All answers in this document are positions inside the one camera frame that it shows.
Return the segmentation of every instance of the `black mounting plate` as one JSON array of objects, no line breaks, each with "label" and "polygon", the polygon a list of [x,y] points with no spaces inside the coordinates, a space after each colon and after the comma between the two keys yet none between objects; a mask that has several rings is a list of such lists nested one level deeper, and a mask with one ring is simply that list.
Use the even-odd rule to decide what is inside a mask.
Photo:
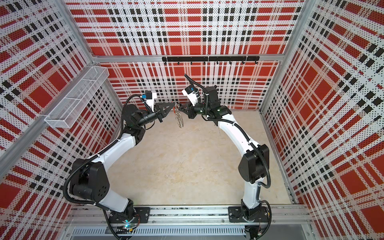
[{"label": "black mounting plate", "polygon": [[[140,223],[147,223],[149,218],[149,212],[151,210],[150,207],[134,207],[136,210],[136,213],[140,216]],[[139,218],[135,217],[131,223],[137,223]],[[123,222],[123,219],[118,219],[118,215],[110,215],[109,216],[109,222],[110,223],[125,223]]]},{"label": "black mounting plate", "polygon": [[[247,222],[241,214],[241,207],[228,207],[229,222]],[[266,207],[261,207],[256,219],[253,223],[268,222],[268,211]]]}]

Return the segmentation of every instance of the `wooden floor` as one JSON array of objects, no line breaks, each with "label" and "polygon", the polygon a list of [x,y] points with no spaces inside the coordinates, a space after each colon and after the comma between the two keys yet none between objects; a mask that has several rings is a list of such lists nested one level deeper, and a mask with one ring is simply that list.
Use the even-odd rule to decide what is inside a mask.
[{"label": "wooden floor", "polygon": [[[260,145],[270,144],[258,111],[234,111],[240,126]],[[229,137],[200,116],[179,128],[173,112],[146,131],[108,171],[111,188],[135,205],[240,204],[244,180],[241,155]],[[271,187],[260,198],[290,204],[283,178],[270,151]]]}]

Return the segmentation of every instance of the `metal whisk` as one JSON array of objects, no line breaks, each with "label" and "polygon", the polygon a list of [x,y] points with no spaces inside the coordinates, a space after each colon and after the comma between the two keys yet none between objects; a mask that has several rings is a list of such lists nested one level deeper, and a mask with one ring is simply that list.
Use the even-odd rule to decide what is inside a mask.
[{"label": "metal whisk", "polygon": [[182,127],[184,127],[184,122],[183,122],[183,116],[181,115],[181,113],[179,111],[179,107],[180,107],[180,104],[175,104],[174,113],[176,114],[175,119],[177,120],[177,124],[178,124],[179,128],[182,128]]}]

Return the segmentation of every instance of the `beige tabletop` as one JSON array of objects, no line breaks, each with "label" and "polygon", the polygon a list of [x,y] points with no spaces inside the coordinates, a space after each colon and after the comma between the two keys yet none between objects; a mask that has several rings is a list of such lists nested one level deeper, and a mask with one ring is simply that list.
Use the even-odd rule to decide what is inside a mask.
[{"label": "beige tabletop", "polygon": [[[240,126],[260,145],[270,147],[257,111],[234,111]],[[201,116],[179,128],[173,111],[146,131],[143,140],[108,170],[111,188],[135,205],[240,204],[244,180],[241,155],[229,137]],[[283,178],[270,151],[271,187],[260,198],[290,204]]]}]

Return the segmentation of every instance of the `perforated panel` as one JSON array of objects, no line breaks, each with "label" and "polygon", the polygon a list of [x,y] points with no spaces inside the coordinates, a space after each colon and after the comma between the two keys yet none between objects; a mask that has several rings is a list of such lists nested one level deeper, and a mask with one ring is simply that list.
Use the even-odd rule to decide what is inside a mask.
[{"label": "perforated panel", "polygon": [[72,205],[62,196],[77,158],[87,158],[111,140],[118,110],[101,87],[71,129],[46,128],[0,183],[0,239],[52,239]]},{"label": "perforated panel", "polygon": [[318,1],[265,117],[324,239],[384,237],[384,1]]},{"label": "perforated panel", "polygon": [[304,0],[65,0],[93,53],[283,53]]},{"label": "perforated panel", "polygon": [[88,64],[53,1],[0,3],[0,155]]},{"label": "perforated panel", "polygon": [[[187,97],[181,91],[189,83],[186,73],[203,86],[217,85],[221,104],[236,109],[258,109],[272,76],[277,61],[245,63],[106,63],[109,81],[124,103],[128,96],[157,91],[157,101],[185,103]],[[141,101],[135,102],[144,108]]]}]

